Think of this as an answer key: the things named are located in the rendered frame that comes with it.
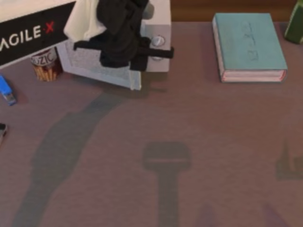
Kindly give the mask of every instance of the blue object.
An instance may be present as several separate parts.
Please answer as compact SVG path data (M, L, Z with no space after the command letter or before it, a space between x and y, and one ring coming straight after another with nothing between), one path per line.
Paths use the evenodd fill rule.
M9 105L14 105L17 101L13 96L13 91L10 86L7 84L4 77L0 74L0 92L2 93L5 100Z
M216 13L225 70L287 70L269 13Z

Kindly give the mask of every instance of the wooden table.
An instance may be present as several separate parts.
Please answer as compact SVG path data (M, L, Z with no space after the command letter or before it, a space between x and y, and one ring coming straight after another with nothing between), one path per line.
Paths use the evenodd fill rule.
M210 23L174 23L141 92L4 69L0 227L301 227L303 48L276 29L283 84L220 83Z

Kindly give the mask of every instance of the canned food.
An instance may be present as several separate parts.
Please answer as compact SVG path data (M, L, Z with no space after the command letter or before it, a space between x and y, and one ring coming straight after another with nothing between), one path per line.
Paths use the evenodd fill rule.
M40 81L54 81L62 73L62 66L56 48L51 48L30 58L37 79Z

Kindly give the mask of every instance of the table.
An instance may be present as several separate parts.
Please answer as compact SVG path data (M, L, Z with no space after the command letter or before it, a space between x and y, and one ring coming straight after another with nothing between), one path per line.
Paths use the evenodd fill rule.
M283 84L220 83L210 23L174 23L141 92L4 69L0 227L300 227L303 48L276 29Z

